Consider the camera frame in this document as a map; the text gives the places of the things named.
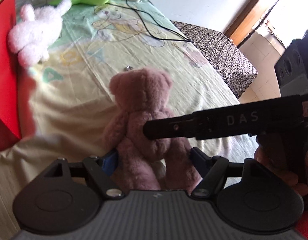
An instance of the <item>red furniture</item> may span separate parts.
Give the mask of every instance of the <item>red furniture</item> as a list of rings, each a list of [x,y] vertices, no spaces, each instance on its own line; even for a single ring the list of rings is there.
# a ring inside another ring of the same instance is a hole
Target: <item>red furniture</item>
[[[16,23],[15,0],[0,3],[0,151],[21,138],[17,114],[17,57],[7,48],[7,34]]]

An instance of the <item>screw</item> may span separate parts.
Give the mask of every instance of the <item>screw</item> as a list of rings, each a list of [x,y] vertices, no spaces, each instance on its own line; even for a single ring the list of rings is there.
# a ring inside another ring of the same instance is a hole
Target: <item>screw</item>
[[[122,191],[118,188],[110,188],[106,191],[106,194],[110,197],[120,197],[122,195]]]
[[[160,198],[160,197],[162,197],[163,195],[161,194],[161,193],[155,193],[155,194],[153,194],[153,197],[154,198]]]
[[[209,192],[205,188],[198,188],[192,192],[192,195],[199,198],[205,198],[209,195]]]
[[[134,69],[134,68],[131,67],[131,66],[127,66],[127,67],[125,68],[126,71],[133,70],[133,69]]]

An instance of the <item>bed sheet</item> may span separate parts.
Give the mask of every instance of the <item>bed sheet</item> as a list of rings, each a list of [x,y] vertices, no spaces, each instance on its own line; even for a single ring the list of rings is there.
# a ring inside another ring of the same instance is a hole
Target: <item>bed sheet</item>
[[[60,39],[50,47],[50,59],[19,73],[19,115],[24,139],[0,153],[0,239],[18,230],[12,213],[15,195],[57,157],[69,162],[106,152],[102,131],[116,114],[108,84],[126,66],[169,72],[174,86],[168,106],[176,115],[239,104],[210,63],[190,43],[158,41],[123,1],[92,7],[74,5],[63,17]],[[160,24],[173,28],[162,13],[142,0],[133,8],[148,11]],[[175,34],[142,14],[148,29],[161,38]],[[195,141],[209,156],[231,161],[252,157],[255,138],[247,135]]]

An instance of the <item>bed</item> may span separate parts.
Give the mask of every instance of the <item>bed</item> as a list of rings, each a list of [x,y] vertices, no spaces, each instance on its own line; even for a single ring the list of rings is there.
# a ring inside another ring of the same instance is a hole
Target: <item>bed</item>
[[[240,98],[257,77],[257,70],[243,53],[223,33],[183,22],[172,23],[193,41],[236,98]]]
[[[18,230],[12,213],[15,195],[58,157],[69,162],[90,155],[102,156],[100,137],[117,109],[108,84],[112,76],[144,66],[163,69],[174,86],[169,107],[176,115],[239,104],[216,70],[194,47],[184,41],[157,41],[129,9],[113,5],[72,6],[63,17],[58,41],[50,47],[50,59],[19,71],[18,102],[23,139],[0,152],[0,239]],[[162,25],[177,28],[145,0],[131,5],[149,12]],[[162,38],[178,38],[146,16],[150,31]],[[230,161],[252,157],[255,138],[247,135],[206,141],[191,139],[209,156]]]

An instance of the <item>speaker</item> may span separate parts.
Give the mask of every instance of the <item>speaker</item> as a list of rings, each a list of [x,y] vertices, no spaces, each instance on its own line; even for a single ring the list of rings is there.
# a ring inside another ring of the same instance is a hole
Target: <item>speaker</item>
[[[308,94],[308,31],[291,42],[274,68],[282,97]]]

